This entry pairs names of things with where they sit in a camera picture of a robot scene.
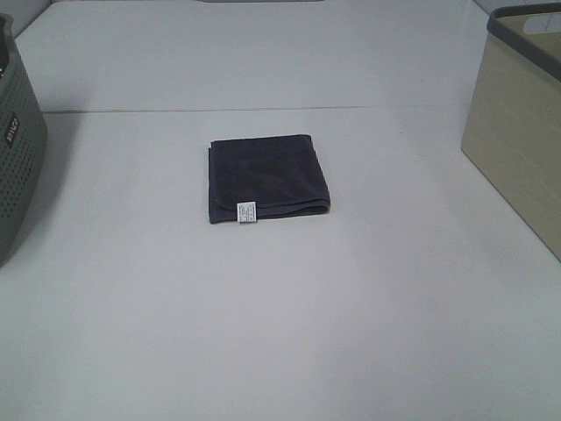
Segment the white towel care label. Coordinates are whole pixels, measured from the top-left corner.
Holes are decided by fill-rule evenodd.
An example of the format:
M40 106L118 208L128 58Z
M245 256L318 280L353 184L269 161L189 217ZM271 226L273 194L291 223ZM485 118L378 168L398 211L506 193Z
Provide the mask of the white towel care label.
M255 202L237 203L237 221L240 224L257 222L257 208Z

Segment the grey perforated plastic basket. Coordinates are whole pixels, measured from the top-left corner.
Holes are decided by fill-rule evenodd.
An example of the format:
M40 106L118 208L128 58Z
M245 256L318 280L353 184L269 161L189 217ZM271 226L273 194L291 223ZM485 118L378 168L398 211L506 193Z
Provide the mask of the grey perforated plastic basket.
M45 157L47 128L12 33L1 15L1 261L28 211Z

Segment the dark grey towel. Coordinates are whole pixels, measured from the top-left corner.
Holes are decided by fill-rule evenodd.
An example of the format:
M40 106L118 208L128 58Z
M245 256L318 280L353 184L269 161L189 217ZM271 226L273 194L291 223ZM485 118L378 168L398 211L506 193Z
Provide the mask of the dark grey towel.
M237 205L255 204L257 219L330 211L330 192L308 134L214 140L209 156L209 221L238 219Z

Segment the beige bin with grey rim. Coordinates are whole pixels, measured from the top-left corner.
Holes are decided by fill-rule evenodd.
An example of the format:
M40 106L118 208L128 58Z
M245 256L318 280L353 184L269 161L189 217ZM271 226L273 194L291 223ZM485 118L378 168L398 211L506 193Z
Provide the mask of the beige bin with grey rim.
M559 4L502 7L487 37L461 150L536 231L560 226L560 34L528 33Z

